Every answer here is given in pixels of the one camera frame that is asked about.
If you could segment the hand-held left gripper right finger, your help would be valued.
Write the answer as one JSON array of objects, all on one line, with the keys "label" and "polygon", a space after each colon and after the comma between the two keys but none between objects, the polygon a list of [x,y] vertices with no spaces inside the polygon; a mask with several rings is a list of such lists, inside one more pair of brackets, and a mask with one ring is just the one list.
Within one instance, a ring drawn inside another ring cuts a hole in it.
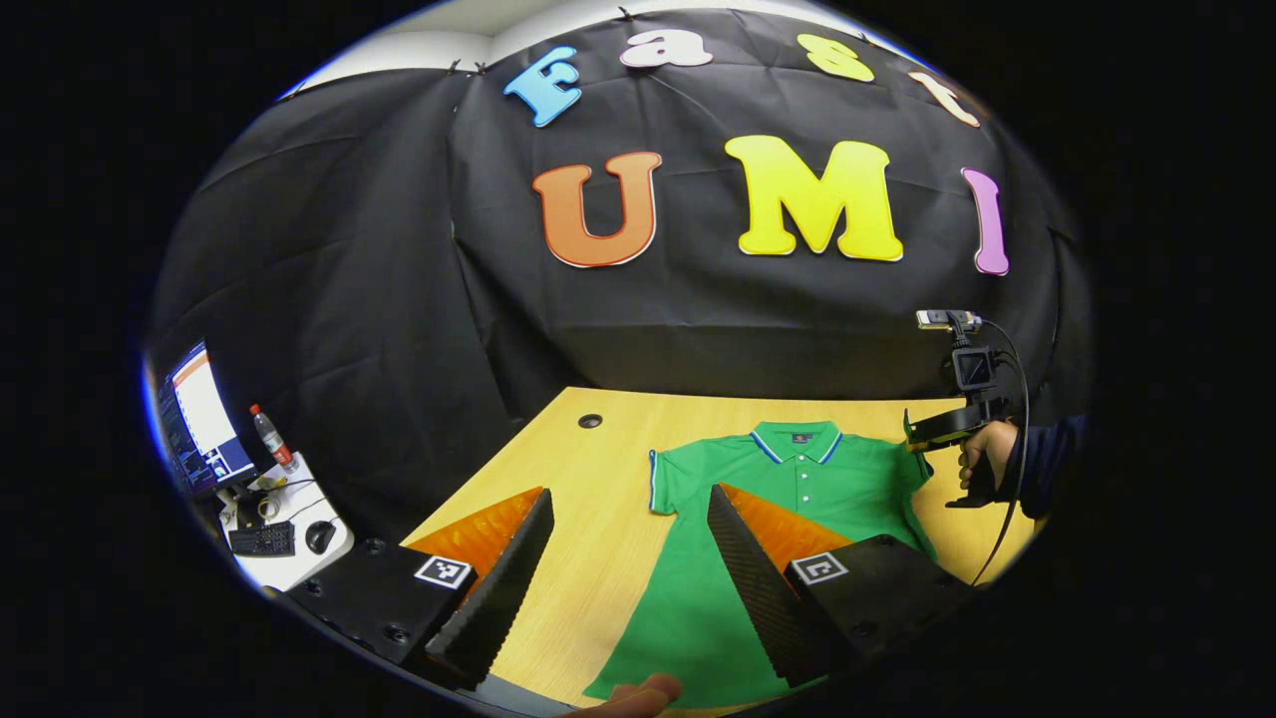
[{"label": "hand-held left gripper right finger", "polygon": [[980,596],[894,536],[847,539],[730,485],[711,487],[707,524],[791,687],[898,654]]}]

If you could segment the clear bottle with red cap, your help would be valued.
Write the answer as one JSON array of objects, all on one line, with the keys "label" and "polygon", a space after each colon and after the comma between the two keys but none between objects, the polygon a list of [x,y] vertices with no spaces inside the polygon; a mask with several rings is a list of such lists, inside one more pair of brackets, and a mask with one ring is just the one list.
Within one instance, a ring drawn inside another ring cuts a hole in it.
[{"label": "clear bottle with red cap", "polygon": [[258,436],[269,455],[273,460],[276,460],[276,464],[287,476],[296,473],[299,471],[299,463],[276,427],[276,423],[269,418],[269,414],[267,414],[259,404],[249,406],[249,413],[251,414],[251,423],[254,423]]}]

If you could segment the black keyboard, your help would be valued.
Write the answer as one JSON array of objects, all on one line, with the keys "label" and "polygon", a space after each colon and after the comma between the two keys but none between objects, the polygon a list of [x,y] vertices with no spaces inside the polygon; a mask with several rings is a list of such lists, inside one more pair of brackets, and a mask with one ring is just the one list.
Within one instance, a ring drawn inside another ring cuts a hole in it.
[{"label": "black keyboard", "polygon": [[231,529],[227,541],[237,557],[292,557],[296,550],[292,522]]}]

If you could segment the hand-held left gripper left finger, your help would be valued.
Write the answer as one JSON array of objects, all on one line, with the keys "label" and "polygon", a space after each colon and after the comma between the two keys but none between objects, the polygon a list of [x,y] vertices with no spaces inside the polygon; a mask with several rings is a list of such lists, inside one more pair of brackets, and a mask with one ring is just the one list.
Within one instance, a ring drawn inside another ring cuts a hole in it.
[{"label": "hand-held left gripper left finger", "polygon": [[366,653],[448,690],[473,690],[519,613],[554,531],[530,488],[407,546],[369,538],[287,590]]}]

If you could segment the computer monitor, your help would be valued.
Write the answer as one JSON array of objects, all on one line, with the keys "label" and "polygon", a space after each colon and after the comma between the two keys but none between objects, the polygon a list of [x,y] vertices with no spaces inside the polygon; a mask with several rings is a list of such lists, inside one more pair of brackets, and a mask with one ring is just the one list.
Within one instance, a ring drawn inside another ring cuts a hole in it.
[{"label": "computer monitor", "polygon": [[160,439],[174,485],[193,500],[249,495],[259,472],[228,420],[205,341],[197,341],[160,381]]}]

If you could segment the white side desk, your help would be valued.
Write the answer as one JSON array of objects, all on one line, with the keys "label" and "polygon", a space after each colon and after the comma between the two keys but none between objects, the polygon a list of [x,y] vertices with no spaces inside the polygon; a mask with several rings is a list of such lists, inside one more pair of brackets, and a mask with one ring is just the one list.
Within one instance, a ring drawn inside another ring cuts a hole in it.
[{"label": "white side desk", "polygon": [[[263,500],[250,501],[245,509],[237,508],[237,499],[228,491],[219,491],[219,511],[214,527],[222,532],[222,541],[228,542],[228,532],[237,529],[240,519],[251,519],[263,525],[291,523],[293,525],[293,555],[290,557],[245,557],[234,555],[239,568],[256,585],[286,590],[297,583],[309,580],[320,569],[330,566],[352,548],[353,532],[338,515],[322,485],[316,482],[308,459],[302,453],[295,453],[297,471],[292,474],[281,467],[269,469],[249,485],[249,488],[263,491]],[[314,551],[306,545],[311,525],[323,524],[332,529],[330,539],[323,551]]]}]

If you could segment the green T-shirt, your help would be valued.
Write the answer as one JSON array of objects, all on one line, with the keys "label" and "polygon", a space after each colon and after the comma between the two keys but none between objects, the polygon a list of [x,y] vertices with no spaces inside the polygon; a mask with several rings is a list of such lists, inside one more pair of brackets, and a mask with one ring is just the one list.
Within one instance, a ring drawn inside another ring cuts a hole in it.
[{"label": "green T-shirt", "polygon": [[831,422],[758,423],[748,435],[706,437],[649,455],[649,510],[672,525],[642,598],[586,696],[651,673],[683,685],[678,705],[709,709],[789,694],[739,599],[707,523],[715,485],[730,485],[846,539],[893,536],[933,557],[914,513],[931,478],[900,444],[846,435]]}]

